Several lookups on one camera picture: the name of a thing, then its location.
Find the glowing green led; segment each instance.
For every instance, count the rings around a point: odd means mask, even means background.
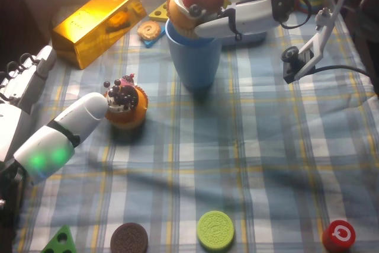
[[[45,164],[45,157],[42,153],[36,153],[31,157],[31,164],[36,168],[42,168]]]
[[[68,152],[64,148],[58,148],[53,151],[52,158],[56,163],[65,163],[67,160]]]

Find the strawberry cupcake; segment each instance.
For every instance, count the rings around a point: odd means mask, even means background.
[[[131,74],[116,79],[112,88],[109,81],[104,82],[108,88],[104,97],[109,106],[105,118],[123,130],[135,129],[144,122],[149,103],[146,93],[134,84],[133,77]]]
[[[217,17],[229,0],[167,0],[167,14],[175,29],[182,36],[197,39],[194,29],[213,15]]]

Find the gold bar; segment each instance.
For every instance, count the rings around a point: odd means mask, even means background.
[[[139,0],[90,0],[53,29],[53,48],[85,69],[146,15]]]

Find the triangle with holes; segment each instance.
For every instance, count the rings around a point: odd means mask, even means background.
[[[76,253],[70,228],[62,226],[41,253]]]

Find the checkered cloth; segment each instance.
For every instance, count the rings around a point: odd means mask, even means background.
[[[355,228],[353,252],[378,251],[379,102],[370,80],[343,69],[290,85],[282,78],[282,51],[313,36],[314,17],[268,31],[261,45],[224,48],[205,101],[181,84],[167,38],[146,49],[136,28],[83,71],[58,60],[36,128],[104,92],[104,81],[135,73],[149,96],[143,130],[131,136],[103,120],[67,165],[28,187],[14,252],[40,252],[63,225],[79,253],[110,252],[126,222],[146,229],[148,252],[204,252],[196,224],[210,210],[235,225],[230,252],[324,252],[322,232],[336,219]],[[363,68],[341,18],[317,66],[339,64]]]

